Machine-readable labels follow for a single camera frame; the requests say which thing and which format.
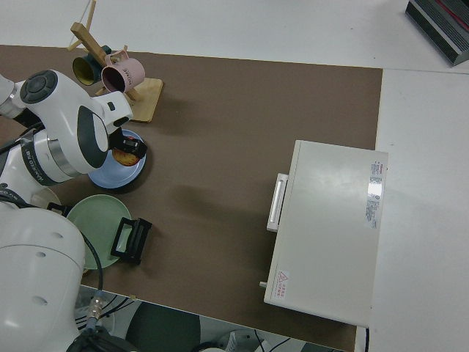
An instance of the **brown mat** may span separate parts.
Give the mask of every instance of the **brown mat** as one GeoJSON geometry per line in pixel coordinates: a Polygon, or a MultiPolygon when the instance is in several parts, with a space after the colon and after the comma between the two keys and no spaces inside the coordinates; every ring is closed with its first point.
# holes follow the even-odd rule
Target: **brown mat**
{"type": "MultiPolygon", "coordinates": [[[[78,55],[0,46],[1,74],[18,81],[53,68],[73,76],[78,55]]],[[[276,238],[265,229],[276,175],[288,172],[295,140],[374,149],[382,70],[133,57],[165,83],[153,121],[125,126],[149,146],[141,177],[118,192],[87,176],[54,188],[69,204],[113,194],[153,223],[141,265],[107,268],[105,289],[353,351],[354,326],[265,304],[259,282],[267,280],[276,238]]],[[[2,142],[20,131],[0,121],[2,142]]],[[[96,275],[83,283],[95,286],[96,275]]]]}

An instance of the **blue plate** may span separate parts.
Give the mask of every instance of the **blue plate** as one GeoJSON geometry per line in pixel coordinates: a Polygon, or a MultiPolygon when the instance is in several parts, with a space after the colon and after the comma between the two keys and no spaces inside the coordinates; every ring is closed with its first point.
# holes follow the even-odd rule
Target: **blue plate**
{"type": "MultiPolygon", "coordinates": [[[[143,139],[135,132],[122,130],[124,136],[134,137],[143,141],[143,139]]],[[[135,180],[144,168],[147,156],[133,166],[124,166],[119,164],[112,157],[112,150],[108,151],[104,164],[97,170],[88,174],[91,181],[101,188],[113,189],[128,185],[135,180]]]]}

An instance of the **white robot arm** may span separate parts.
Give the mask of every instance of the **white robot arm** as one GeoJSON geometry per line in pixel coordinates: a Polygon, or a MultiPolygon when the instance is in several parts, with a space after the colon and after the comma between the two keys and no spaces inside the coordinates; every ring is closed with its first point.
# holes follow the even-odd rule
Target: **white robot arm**
{"type": "Polygon", "coordinates": [[[1,350],[65,352],[79,335],[73,307],[84,240],[59,214],[18,205],[99,168],[132,110],[120,92],[91,98],[46,70],[18,83],[0,76],[0,114],[29,127],[0,147],[1,350]]]}

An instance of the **pink mug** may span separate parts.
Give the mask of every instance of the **pink mug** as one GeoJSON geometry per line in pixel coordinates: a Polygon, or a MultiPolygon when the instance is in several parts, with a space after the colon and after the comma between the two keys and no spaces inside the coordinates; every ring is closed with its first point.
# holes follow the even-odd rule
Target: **pink mug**
{"type": "Polygon", "coordinates": [[[143,65],[139,60],[130,58],[125,50],[106,55],[105,61],[106,67],[103,68],[101,77],[109,92],[127,92],[145,79],[143,65]],[[113,56],[119,56],[120,60],[112,62],[113,56]]]}

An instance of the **black plastic holder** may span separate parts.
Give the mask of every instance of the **black plastic holder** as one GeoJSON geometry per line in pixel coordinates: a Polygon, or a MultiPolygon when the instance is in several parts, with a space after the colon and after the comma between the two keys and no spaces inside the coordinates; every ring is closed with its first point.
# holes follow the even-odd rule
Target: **black plastic holder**
{"type": "Polygon", "coordinates": [[[151,227],[151,222],[141,218],[136,220],[122,218],[119,224],[119,228],[117,229],[116,237],[112,243],[111,254],[121,258],[126,262],[137,265],[140,264],[141,253],[144,250],[145,241],[147,240],[147,235],[151,227]],[[132,231],[130,232],[127,239],[127,246],[125,247],[125,251],[120,252],[117,250],[117,245],[119,244],[124,225],[131,226],[132,231]]]}
{"type": "Polygon", "coordinates": [[[72,210],[72,208],[73,207],[70,207],[69,205],[60,205],[52,202],[50,202],[47,206],[47,210],[58,210],[60,212],[60,215],[64,216],[65,218],[67,217],[68,213],[72,210]]]}

